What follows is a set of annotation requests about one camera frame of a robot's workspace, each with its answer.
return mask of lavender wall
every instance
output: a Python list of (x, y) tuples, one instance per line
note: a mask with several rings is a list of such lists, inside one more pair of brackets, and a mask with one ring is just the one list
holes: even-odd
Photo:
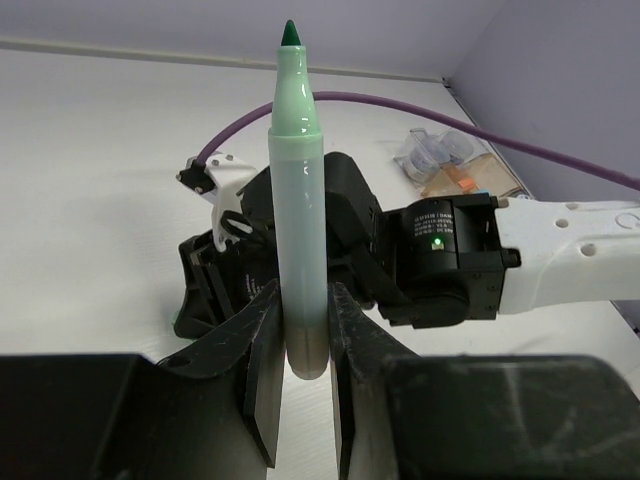
[(0, 40), (274, 61), (293, 18), (316, 67), (439, 78), (504, 0), (2, 0)]
[[(452, 85), (485, 128), (640, 176), (639, 25), (637, 0), (509, 0)], [(524, 154), (503, 153), (541, 200), (640, 197)], [(640, 320), (640, 303), (622, 306)]]

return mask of white table surface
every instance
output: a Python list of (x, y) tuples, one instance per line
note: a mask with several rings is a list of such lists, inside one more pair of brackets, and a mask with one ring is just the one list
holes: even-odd
[[(0, 51), (0, 353), (136, 351), (187, 341), (170, 321), (184, 280), (180, 242), (210, 208), (175, 181), (187, 157), (269, 101), (275, 73)], [(315, 75), (316, 90), (393, 97), (468, 121), (438, 84)], [(384, 209), (417, 194), (391, 160), (407, 114), (321, 103), (327, 151), (355, 158)], [(267, 165), (263, 119), (224, 145)], [(608, 302), (563, 305), (439, 330), (390, 329), (421, 354), (589, 353), (640, 385), (640, 341)], [(330, 379), (287, 368), (270, 479), (336, 478)]]

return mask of marker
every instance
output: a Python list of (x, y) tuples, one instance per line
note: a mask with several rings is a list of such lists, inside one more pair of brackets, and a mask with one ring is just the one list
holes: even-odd
[(329, 359), (324, 147), (292, 20), (278, 49), (269, 165), (287, 358), (298, 377), (313, 380)]

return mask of white bracket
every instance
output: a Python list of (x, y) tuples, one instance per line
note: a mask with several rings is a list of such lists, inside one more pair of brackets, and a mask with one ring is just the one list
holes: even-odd
[(214, 152), (207, 159), (205, 173), (213, 180), (215, 188), (200, 196), (213, 205), (211, 212), (213, 243), (219, 252), (224, 252), (227, 249), (225, 242), (227, 240), (237, 242), (238, 238), (222, 228), (220, 218), (226, 210), (242, 213), (238, 192), (258, 174), (258, 171), (238, 157)]

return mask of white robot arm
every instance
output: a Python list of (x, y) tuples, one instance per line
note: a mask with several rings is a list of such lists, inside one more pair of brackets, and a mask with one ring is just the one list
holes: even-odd
[(507, 203), (495, 212), (500, 243), (522, 265), (505, 272), (499, 313), (640, 298), (640, 203)]

